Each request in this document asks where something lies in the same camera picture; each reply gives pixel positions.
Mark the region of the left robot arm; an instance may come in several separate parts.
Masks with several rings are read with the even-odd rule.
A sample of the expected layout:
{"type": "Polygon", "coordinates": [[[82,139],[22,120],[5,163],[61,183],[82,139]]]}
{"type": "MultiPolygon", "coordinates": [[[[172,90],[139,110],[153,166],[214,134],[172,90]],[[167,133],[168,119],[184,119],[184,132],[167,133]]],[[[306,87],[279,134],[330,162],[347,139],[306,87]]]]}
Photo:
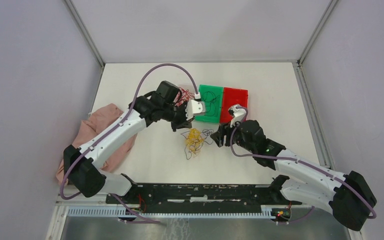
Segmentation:
{"type": "Polygon", "coordinates": [[[165,120],[173,131],[191,128],[195,116],[205,112],[205,107],[199,93],[177,106],[175,99],[180,93],[179,87],[162,81],[155,91],[136,96],[128,111],[96,137],[79,147],[66,147],[62,183],[71,183],[86,198],[106,192],[118,195],[127,204],[134,202],[138,191],[132,186],[133,181],[124,175],[105,173],[101,168],[117,149],[154,122],[165,120]]]}

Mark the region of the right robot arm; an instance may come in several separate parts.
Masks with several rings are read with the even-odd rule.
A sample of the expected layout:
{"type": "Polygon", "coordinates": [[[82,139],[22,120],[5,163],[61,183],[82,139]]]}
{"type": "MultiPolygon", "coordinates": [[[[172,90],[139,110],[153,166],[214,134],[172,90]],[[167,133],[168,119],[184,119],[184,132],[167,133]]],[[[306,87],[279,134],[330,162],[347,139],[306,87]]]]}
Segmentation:
{"type": "Polygon", "coordinates": [[[330,213],[344,227],[360,231],[368,219],[375,219],[377,199],[365,178],[356,171],[348,174],[307,161],[284,145],[269,139],[256,120],[221,124],[211,134],[219,147],[229,147],[235,156],[237,145],[259,165],[280,173],[280,185],[269,189],[275,204],[301,202],[330,213]]]}

